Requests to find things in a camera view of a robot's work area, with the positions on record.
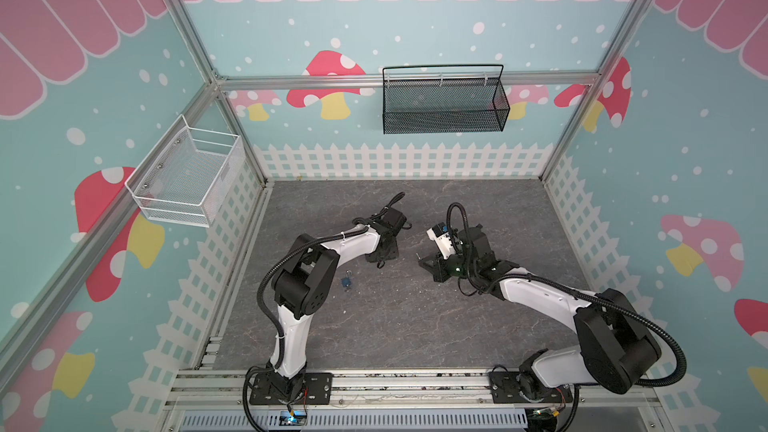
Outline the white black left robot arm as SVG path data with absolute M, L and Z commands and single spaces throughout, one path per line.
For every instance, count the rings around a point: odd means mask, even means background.
M 313 315 L 325 303 L 337 268 L 359 257 L 383 267 L 399 256 L 397 235 L 409 223 L 386 206 L 354 226 L 331 236 L 302 234 L 265 275 L 258 289 L 259 309 L 276 328 L 268 367 L 286 381 L 306 367 L 306 345 Z

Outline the aluminium frame profile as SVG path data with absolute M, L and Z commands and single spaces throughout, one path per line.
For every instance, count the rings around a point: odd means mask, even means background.
M 1 387 L 136 204 L 123 175 L 220 77 L 188 0 L 1 0 Z

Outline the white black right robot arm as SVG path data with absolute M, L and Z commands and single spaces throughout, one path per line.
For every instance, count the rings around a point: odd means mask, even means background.
M 427 236 L 438 251 L 419 264 L 434 281 L 465 280 L 475 295 L 526 306 L 575 334 L 575 345 L 541 349 L 519 366 L 515 380 L 526 400 L 539 401 L 564 385 L 597 384 L 624 394 L 661 358 L 658 342 L 621 292 L 572 289 L 501 260 L 480 226 L 459 231 L 440 223 Z

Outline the black mesh wall basket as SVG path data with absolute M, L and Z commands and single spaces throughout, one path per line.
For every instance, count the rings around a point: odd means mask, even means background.
M 501 132 L 511 109 L 500 64 L 382 69 L 382 126 L 389 135 Z

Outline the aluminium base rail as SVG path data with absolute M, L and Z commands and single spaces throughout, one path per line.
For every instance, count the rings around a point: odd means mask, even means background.
M 330 369 L 323 389 L 329 403 L 299 399 L 292 408 L 328 410 L 395 408 L 531 407 L 519 392 L 504 392 L 485 368 Z M 162 413 L 182 410 L 241 410 L 243 370 L 191 370 L 176 376 Z

